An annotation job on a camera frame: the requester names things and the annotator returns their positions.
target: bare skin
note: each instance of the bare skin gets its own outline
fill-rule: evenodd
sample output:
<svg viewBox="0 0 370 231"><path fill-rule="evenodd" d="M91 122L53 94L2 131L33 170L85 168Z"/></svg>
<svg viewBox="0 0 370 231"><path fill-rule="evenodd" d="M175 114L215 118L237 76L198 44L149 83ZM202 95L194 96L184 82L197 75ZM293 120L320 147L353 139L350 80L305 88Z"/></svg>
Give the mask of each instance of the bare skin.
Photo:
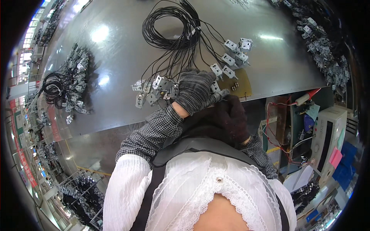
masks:
<svg viewBox="0 0 370 231"><path fill-rule="evenodd" d="M216 193L194 225L194 231L246 231L249 230L235 206L221 194Z"/></svg>

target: dark maroon glove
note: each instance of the dark maroon glove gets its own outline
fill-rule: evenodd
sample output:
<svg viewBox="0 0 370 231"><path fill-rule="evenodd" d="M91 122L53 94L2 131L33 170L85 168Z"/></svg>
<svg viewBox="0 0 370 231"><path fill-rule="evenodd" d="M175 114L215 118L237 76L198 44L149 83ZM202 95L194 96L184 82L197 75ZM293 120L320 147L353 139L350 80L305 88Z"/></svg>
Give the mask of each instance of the dark maroon glove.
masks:
<svg viewBox="0 0 370 231"><path fill-rule="evenodd" d="M216 104L220 124L229 132L232 140L241 144L250 137L244 108L236 95L228 95L224 99L226 101Z"/></svg>

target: glove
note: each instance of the glove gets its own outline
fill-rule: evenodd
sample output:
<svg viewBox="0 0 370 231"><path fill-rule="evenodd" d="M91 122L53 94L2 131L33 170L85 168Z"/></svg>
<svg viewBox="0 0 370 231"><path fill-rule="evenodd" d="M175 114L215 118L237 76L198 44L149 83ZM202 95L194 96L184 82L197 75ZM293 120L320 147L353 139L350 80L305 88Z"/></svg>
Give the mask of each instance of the glove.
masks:
<svg viewBox="0 0 370 231"><path fill-rule="evenodd" d="M211 85L216 80L213 72L185 68L180 74L179 96L175 102L183 107L189 115L199 112L221 100L229 90L211 95Z"/></svg>
<svg viewBox="0 0 370 231"><path fill-rule="evenodd" d="M244 108L236 95L228 95L224 99L226 102L216 104L220 124L232 140L245 145L250 140L250 133L247 130Z"/></svg>

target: stainless steel tabletop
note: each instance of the stainless steel tabletop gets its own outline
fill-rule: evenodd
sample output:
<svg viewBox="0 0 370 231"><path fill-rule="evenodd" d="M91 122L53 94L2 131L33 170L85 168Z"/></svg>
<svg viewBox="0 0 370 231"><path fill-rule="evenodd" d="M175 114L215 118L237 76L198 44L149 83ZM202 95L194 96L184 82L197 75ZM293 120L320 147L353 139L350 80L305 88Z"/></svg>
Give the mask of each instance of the stainless steel tabletop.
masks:
<svg viewBox="0 0 370 231"><path fill-rule="evenodd" d="M58 39L55 51L46 65L46 74L48 69L59 69L75 42L86 47L92 54L92 65L89 67L92 75L88 81L86 99L87 104L91 105L91 114L75 114L75 120L67 125L67 114L63 110L56 111L58 127L69 129L68 136L143 121L157 108L148 104L142 110L136 108L135 97L138 92L131 88L148 65L165 52L147 44L141 31L143 21L157 2L92 1L75 16ZM229 0L189 2L198 12L199 18L213 25L224 39L237 43L241 37L251 38L256 45L248 52L251 66L245 67L253 92L247 100L326 85L306 47L302 45L302 38L293 20L272 6L269 0L251 0L247 7L233 4ZM161 2L158 6L170 4ZM159 20L155 27L169 38L182 31L181 22L170 17ZM216 52L223 54L226 51L214 39L211 42ZM210 71L197 53L197 66ZM202 54L209 64L216 62L205 48Z"/></svg>

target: light blue paper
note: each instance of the light blue paper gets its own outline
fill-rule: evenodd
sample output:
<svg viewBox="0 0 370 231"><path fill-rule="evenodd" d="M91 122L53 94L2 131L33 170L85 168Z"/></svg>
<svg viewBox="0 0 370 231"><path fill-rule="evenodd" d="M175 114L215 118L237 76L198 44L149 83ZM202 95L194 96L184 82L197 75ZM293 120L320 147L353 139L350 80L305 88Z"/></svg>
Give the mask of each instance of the light blue paper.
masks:
<svg viewBox="0 0 370 231"><path fill-rule="evenodd" d="M319 113L320 106L317 104L313 104L310 108L306 111L306 114L309 115L313 121L316 121L317 114Z"/></svg>

